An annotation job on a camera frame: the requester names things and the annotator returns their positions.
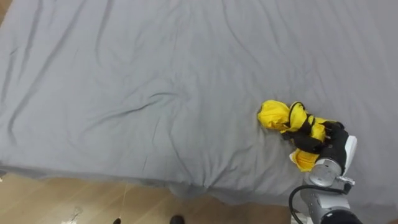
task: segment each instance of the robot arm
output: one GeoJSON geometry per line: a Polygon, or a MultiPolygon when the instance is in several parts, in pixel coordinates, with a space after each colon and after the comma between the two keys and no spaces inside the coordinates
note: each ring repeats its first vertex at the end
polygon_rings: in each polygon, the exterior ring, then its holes
{"type": "Polygon", "coordinates": [[[355,182],[344,176],[356,150],[356,137],[349,136],[338,123],[326,123],[325,127],[330,139],[311,172],[305,174],[303,185],[290,194],[290,211],[302,224],[292,208],[293,196],[300,192],[314,224],[362,224],[350,212],[346,198],[355,182]]]}

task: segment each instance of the yellow cloth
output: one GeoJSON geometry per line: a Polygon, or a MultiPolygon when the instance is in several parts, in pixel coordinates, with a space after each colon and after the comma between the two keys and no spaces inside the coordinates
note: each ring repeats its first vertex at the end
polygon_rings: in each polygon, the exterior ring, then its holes
{"type": "MultiPolygon", "coordinates": [[[[308,122],[313,124],[310,136],[323,142],[325,140],[325,127],[322,123],[327,120],[308,114],[301,102],[295,102],[289,108],[282,102],[267,100],[263,102],[261,111],[257,115],[258,120],[264,127],[278,130],[281,134],[286,131],[298,131],[307,117],[308,122]]],[[[302,172],[308,172],[315,165],[318,156],[318,154],[297,148],[291,154],[291,159],[302,172]]]]}

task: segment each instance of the black shoe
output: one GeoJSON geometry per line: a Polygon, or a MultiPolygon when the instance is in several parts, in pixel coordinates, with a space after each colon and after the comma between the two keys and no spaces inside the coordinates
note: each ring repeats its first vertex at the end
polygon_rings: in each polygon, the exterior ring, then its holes
{"type": "Polygon", "coordinates": [[[185,224],[184,217],[181,215],[174,215],[170,220],[170,224],[185,224]]]}

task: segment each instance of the bed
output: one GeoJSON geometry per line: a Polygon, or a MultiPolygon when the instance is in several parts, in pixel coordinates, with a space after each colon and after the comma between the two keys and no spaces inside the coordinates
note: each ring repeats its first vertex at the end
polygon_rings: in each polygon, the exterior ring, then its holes
{"type": "Polygon", "coordinates": [[[302,174],[256,114],[300,100],[359,139],[353,211],[395,219],[397,7],[13,0],[0,28],[0,170],[286,205],[302,174]]]}

